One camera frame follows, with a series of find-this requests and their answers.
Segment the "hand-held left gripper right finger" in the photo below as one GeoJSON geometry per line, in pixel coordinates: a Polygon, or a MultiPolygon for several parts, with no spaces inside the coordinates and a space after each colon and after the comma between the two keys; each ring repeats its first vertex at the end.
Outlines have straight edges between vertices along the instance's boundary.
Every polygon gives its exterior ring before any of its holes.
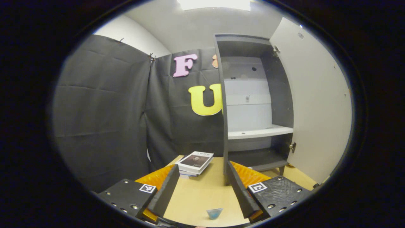
{"type": "Polygon", "coordinates": [[[232,161],[227,161],[226,169],[242,214],[250,223],[277,217],[311,195],[284,176],[271,178],[232,161]]]}

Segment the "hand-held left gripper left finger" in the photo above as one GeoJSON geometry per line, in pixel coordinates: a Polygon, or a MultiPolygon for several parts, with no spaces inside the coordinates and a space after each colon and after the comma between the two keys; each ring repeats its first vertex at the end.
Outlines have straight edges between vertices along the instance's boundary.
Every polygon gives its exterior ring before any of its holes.
{"type": "Polygon", "coordinates": [[[152,224],[163,218],[180,177],[177,164],[137,180],[123,179],[97,197],[121,213],[152,224]]]}

